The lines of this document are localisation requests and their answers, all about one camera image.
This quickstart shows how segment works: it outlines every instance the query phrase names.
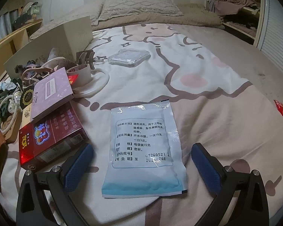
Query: metal screw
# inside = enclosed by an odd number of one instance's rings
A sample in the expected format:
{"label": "metal screw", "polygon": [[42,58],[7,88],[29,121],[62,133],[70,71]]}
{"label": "metal screw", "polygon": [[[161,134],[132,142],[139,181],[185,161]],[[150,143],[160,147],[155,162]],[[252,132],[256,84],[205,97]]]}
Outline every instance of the metal screw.
{"label": "metal screw", "polygon": [[53,172],[58,172],[60,169],[61,169],[60,166],[54,166],[51,170],[52,170]]}
{"label": "metal screw", "polygon": [[253,170],[253,174],[255,174],[256,176],[259,176],[260,172],[258,170]]}
{"label": "metal screw", "polygon": [[26,172],[25,172],[25,175],[27,175],[27,176],[29,176],[31,174],[31,170],[27,170]]}
{"label": "metal screw", "polygon": [[231,166],[224,167],[227,172],[232,172],[234,169]]}

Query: beige pillow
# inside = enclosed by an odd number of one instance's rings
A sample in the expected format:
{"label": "beige pillow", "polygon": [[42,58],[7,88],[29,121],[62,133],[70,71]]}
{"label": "beige pillow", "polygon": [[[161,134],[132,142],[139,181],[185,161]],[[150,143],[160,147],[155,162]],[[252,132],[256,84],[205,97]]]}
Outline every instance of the beige pillow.
{"label": "beige pillow", "polygon": [[172,0],[105,0],[99,21],[140,13],[183,15]]}

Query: qr code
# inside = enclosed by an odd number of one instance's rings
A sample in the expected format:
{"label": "qr code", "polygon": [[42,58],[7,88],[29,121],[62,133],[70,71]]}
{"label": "qr code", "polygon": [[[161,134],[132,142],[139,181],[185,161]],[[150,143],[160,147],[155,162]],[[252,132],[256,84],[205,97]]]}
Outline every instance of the qr code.
{"label": "qr code", "polygon": [[76,144],[82,142],[82,141],[83,141],[83,138],[82,138],[81,134],[78,134],[78,135],[72,137],[72,138],[70,139],[70,141],[71,141],[74,145],[76,145]]}

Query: cartoon print bedsheet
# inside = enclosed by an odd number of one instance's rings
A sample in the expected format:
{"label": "cartoon print bedsheet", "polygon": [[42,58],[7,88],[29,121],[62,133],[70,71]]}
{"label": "cartoon print bedsheet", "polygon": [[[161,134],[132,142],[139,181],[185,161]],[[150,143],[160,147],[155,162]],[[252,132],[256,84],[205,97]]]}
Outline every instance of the cartoon print bedsheet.
{"label": "cartoon print bedsheet", "polygon": [[[110,65],[107,58],[124,48],[144,49],[151,57],[133,68]],[[108,84],[95,96],[73,102],[96,155],[70,197],[90,225],[194,225],[213,199],[190,157],[196,142],[201,142],[222,165],[248,173],[259,170],[270,217],[277,212],[283,204],[283,117],[247,79],[168,24],[96,31],[87,49],[93,49],[97,59],[104,60],[96,67],[110,75]],[[171,102],[179,132],[188,193],[163,198],[103,198],[110,110],[165,99]],[[10,144],[0,194],[0,203],[13,220],[25,172],[18,156],[18,142]],[[50,194],[46,195],[57,222],[63,225]],[[230,208],[236,200],[234,196]]]}

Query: white medicine sachet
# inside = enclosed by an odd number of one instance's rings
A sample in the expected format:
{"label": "white medicine sachet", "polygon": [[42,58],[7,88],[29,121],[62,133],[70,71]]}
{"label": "white medicine sachet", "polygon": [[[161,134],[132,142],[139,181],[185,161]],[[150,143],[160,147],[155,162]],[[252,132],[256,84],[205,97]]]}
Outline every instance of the white medicine sachet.
{"label": "white medicine sachet", "polygon": [[110,162],[103,197],[186,192],[186,168],[170,102],[119,107],[111,114]]}

